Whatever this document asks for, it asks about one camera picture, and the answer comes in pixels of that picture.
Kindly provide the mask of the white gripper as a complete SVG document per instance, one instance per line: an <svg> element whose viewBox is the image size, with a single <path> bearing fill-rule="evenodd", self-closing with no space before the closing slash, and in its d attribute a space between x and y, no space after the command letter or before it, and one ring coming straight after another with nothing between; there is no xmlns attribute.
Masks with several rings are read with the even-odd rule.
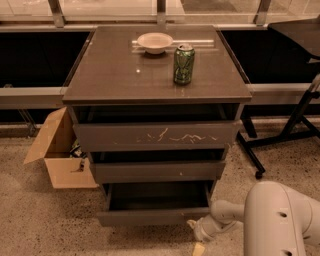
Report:
<svg viewBox="0 0 320 256"><path fill-rule="evenodd" d="M221 223L213 219L210 215L195 220L187 220L187 224L194 229L194 235L199 242L212 241L214 236L221 231ZM203 256L205 246L197 242L194 246L192 256Z"/></svg>

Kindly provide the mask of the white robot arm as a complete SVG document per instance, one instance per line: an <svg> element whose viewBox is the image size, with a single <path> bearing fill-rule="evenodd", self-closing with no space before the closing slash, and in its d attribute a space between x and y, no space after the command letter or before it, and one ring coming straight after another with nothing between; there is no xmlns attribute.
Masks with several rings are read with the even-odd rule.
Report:
<svg viewBox="0 0 320 256"><path fill-rule="evenodd" d="M215 235L242 227L244 256L306 256L320 246L320 202L283 184L255 184L243 204L217 200L210 213L190 220L197 240L192 256L205 256Z"/></svg>

